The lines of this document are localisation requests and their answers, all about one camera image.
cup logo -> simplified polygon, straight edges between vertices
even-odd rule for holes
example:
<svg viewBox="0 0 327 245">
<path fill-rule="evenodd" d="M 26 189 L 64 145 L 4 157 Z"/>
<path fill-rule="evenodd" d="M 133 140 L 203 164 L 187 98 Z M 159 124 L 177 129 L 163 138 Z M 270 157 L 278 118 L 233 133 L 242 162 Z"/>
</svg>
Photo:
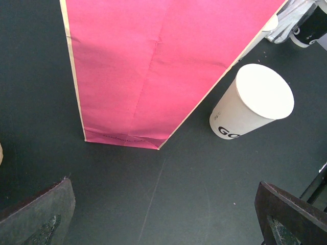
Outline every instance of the cup logo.
<svg viewBox="0 0 327 245">
<path fill-rule="evenodd" d="M 230 134 L 230 132 L 229 132 L 227 129 L 225 129 L 224 127 L 222 127 L 222 126 L 220 126 L 220 127 L 218 128 L 218 131 L 219 131 L 222 135 L 227 135 L 227 137 L 229 137 L 229 138 L 233 138 L 233 139 L 241 136 L 240 134 Z"/>
</svg>

black table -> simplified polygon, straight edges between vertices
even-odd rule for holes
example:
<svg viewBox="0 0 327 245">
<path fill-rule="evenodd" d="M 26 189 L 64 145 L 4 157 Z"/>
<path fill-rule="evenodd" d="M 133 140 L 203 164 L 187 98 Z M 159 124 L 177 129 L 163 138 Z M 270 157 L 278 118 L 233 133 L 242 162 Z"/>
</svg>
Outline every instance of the black table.
<svg viewBox="0 0 327 245">
<path fill-rule="evenodd" d="M 259 181 L 299 196 L 327 159 L 327 52 L 318 44 L 263 40 L 160 151 L 126 148 L 83 141 L 59 1 L 1 5 L 0 209 L 70 177 L 67 244 L 261 244 Z M 295 108 L 222 140 L 209 115 L 247 63 L 284 77 Z"/>
</svg>

red paper bag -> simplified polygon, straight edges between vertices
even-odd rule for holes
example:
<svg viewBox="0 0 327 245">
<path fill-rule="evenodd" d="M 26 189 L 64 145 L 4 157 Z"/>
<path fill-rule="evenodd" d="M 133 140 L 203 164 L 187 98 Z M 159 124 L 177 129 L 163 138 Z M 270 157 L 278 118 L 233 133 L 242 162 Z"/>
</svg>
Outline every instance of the red paper bag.
<svg viewBox="0 0 327 245">
<path fill-rule="evenodd" d="M 60 0 L 85 140 L 159 149 L 283 2 Z"/>
</svg>

